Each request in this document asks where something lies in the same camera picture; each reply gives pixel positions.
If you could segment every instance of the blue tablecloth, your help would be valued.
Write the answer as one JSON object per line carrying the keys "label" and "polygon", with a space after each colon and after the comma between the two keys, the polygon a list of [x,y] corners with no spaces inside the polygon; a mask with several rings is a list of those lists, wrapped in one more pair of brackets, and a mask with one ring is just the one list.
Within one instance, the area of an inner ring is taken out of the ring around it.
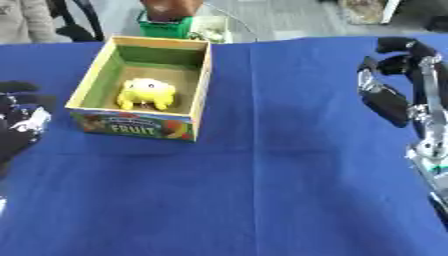
{"label": "blue tablecloth", "polygon": [[[422,40],[448,54],[448,37]],[[100,44],[0,47],[0,80],[59,96],[48,133],[11,166],[0,255],[445,255],[403,157],[412,130],[356,95],[375,42],[214,46],[195,144],[78,130],[63,105]]]}

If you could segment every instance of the person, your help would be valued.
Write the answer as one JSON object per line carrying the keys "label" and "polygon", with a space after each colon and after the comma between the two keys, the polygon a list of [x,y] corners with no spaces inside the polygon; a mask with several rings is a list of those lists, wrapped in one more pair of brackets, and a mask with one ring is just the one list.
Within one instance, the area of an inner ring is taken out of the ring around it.
{"label": "person", "polygon": [[46,0],[0,0],[0,44],[56,40]]}
{"label": "person", "polygon": [[204,0],[140,0],[152,21],[175,21],[193,16]]}

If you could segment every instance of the fruit box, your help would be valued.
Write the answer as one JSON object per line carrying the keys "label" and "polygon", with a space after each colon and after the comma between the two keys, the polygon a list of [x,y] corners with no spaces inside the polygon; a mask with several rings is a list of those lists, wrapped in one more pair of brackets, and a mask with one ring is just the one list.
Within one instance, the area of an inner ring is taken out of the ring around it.
{"label": "fruit box", "polygon": [[[65,107],[86,132],[195,141],[211,65],[208,42],[115,36]],[[165,111],[152,104],[120,109],[117,95],[125,81],[135,78],[175,86],[173,104]]]}

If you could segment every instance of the yellow plush toy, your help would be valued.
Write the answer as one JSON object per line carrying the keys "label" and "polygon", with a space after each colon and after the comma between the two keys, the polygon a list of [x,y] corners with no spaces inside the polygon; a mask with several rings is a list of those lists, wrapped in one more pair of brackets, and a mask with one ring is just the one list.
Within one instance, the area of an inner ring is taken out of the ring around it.
{"label": "yellow plush toy", "polygon": [[135,78],[123,84],[117,103],[121,109],[131,110],[134,104],[153,102],[158,110],[167,109],[174,100],[176,88],[150,78]]}

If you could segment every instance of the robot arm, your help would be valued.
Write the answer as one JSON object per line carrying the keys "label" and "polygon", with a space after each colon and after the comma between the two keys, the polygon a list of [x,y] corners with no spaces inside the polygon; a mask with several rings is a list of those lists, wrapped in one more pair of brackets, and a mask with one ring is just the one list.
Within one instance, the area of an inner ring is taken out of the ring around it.
{"label": "robot arm", "polygon": [[[448,69],[433,48],[412,38],[378,40],[378,53],[405,52],[377,62],[366,57],[358,68],[358,93],[363,102],[399,128],[414,124],[419,141],[407,158],[431,189],[430,199],[448,228]],[[375,72],[405,75],[413,85],[413,102],[379,82]]]}
{"label": "robot arm", "polygon": [[34,94],[37,87],[23,82],[0,82],[0,168],[40,139],[50,121],[54,97]]}

